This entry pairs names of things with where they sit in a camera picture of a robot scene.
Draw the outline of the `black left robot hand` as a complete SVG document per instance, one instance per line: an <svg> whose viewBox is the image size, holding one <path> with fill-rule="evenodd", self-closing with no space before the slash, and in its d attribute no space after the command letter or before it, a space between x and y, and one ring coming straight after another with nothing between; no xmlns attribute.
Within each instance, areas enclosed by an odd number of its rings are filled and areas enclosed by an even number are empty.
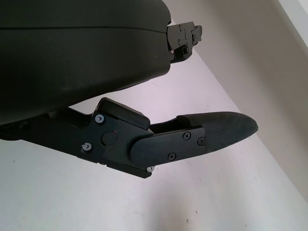
<svg viewBox="0 0 308 231"><path fill-rule="evenodd" d="M0 137L24 140L140 177L155 166L212 153L258 131L235 112L162 123L102 98L91 114L72 105L166 74L202 39L173 25L161 0L3 0Z"/></svg>

